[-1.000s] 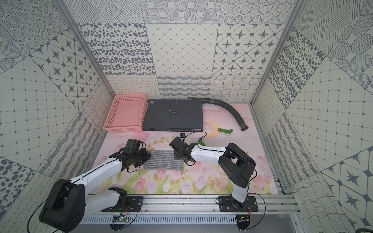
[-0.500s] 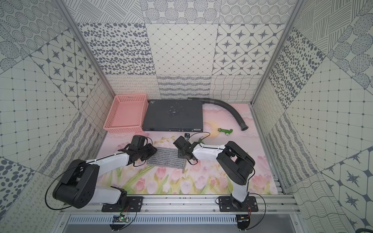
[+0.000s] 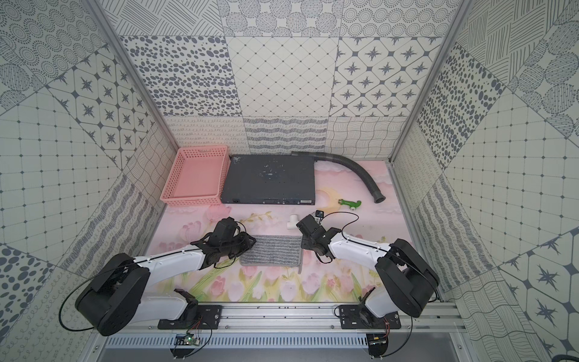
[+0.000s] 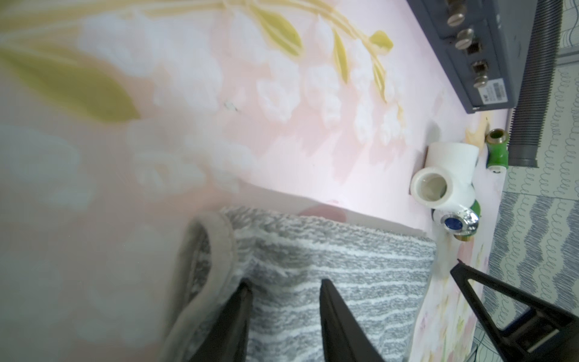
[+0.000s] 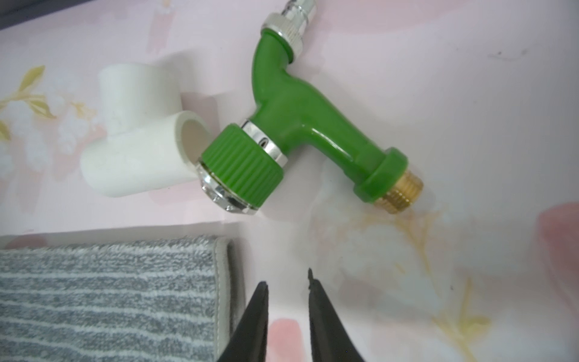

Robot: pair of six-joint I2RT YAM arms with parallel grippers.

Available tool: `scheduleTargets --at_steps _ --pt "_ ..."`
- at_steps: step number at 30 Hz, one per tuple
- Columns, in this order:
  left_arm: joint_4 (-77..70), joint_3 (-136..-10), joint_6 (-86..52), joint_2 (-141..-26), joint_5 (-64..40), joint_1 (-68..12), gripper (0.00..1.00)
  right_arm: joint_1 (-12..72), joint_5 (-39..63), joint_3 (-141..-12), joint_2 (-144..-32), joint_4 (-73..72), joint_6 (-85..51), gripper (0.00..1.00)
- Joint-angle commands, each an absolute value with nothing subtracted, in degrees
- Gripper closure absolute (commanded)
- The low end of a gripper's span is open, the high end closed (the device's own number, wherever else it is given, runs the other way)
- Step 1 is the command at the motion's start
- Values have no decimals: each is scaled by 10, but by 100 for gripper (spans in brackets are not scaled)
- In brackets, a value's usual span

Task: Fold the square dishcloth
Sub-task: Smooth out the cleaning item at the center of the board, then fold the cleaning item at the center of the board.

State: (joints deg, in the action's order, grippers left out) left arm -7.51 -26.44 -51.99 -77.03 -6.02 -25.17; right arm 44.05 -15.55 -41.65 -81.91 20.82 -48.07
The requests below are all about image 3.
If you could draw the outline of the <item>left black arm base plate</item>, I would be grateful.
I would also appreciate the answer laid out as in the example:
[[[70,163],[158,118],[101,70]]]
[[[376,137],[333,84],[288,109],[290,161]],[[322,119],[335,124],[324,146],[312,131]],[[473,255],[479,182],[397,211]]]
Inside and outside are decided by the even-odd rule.
[[[176,320],[161,319],[159,330],[216,330],[219,327],[223,306],[190,305]]]

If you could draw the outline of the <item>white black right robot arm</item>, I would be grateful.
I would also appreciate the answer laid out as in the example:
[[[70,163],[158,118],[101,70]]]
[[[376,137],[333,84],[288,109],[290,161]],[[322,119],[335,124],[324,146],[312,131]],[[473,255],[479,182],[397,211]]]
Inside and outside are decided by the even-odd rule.
[[[367,241],[335,227],[325,229],[312,215],[298,221],[296,227],[305,248],[317,256],[354,262],[378,274],[382,286],[362,299],[362,309],[376,318],[399,311],[418,318],[437,292],[439,276],[408,241]]]

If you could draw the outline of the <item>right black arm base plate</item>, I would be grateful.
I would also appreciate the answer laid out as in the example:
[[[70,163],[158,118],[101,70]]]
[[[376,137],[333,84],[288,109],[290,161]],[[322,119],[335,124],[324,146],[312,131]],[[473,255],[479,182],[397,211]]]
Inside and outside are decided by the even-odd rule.
[[[339,305],[334,308],[342,330],[399,330],[400,317],[397,312],[378,318],[368,312],[362,305]]]

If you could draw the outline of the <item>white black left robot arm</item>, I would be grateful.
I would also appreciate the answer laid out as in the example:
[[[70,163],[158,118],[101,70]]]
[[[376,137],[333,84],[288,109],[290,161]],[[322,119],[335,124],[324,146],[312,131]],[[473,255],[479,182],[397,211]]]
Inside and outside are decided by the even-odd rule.
[[[214,267],[224,257],[235,260],[255,244],[242,223],[227,217],[184,248],[155,256],[119,253],[89,280],[75,309],[102,336],[145,321],[158,321],[162,328],[198,326],[201,314],[196,297],[179,288],[165,294],[149,288],[183,273]]]

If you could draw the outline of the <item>grey striped square dishcloth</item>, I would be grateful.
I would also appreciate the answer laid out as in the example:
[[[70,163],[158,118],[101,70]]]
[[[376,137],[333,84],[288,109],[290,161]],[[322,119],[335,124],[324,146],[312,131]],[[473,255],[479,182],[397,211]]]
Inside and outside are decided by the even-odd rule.
[[[242,266],[302,265],[302,238],[292,235],[258,235],[253,247],[241,256]]]

